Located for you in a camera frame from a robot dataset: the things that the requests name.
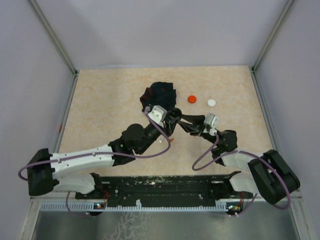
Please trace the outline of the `black earbud case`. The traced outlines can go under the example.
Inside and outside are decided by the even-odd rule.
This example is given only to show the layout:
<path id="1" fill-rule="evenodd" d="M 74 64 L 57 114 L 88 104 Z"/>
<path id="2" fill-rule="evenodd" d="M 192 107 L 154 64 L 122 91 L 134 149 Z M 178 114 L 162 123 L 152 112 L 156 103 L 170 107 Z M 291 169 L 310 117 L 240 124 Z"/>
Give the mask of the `black earbud case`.
<path id="1" fill-rule="evenodd" d="M 180 119 L 182 117 L 182 111 L 179 109 L 179 108 L 173 108 L 171 111 L 170 111 L 170 116 L 172 118 L 178 118 Z"/>

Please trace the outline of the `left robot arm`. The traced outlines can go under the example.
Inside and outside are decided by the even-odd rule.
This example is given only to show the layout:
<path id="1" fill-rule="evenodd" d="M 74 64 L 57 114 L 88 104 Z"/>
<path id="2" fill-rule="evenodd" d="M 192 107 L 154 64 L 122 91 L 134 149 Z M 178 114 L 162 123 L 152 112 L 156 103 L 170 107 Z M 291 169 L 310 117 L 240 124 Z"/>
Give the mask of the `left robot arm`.
<path id="1" fill-rule="evenodd" d="M 182 112 L 178 108 L 161 110 L 156 105 L 152 109 L 146 108 L 144 114 L 149 120 L 146 127 L 131 124 L 120 138 L 108 144 L 70 153 L 50 153 L 47 148 L 38 150 L 25 166 L 28 194 L 37 197 L 51 191 L 76 192 L 97 199 L 104 192 L 100 176 L 96 173 L 78 175 L 78 171 L 116 167 L 166 153 L 167 148 L 158 153 L 145 154 L 159 136 L 168 139 L 173 134 Z"/>

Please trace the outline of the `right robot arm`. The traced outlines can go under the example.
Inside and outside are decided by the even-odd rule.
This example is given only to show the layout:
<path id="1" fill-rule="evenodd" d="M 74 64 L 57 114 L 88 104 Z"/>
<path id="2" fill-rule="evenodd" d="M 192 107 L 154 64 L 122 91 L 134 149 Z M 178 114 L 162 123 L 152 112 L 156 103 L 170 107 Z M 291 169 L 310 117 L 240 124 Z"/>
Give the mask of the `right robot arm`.
<path id="1" fill-rule="evenodd" d="M 218 117 L 208 115 L 182 115 L 179 125 L 191 136 L 202 137 L 213 145 L 192 165 L 200 171 L 216 163 L 239 169 L 232 173 L 223 185 L 223 192 L 235 198 L 240 192 L 259 194 L 269 204 L 276 205 L 282 199 L 291 202 L 290 194 L 301 186 L 300 180 L 280 153 L 274 149 L 264 153 L 251 153 L 238 149 L 238 137 L 234 130 L 217 130 Z"/>

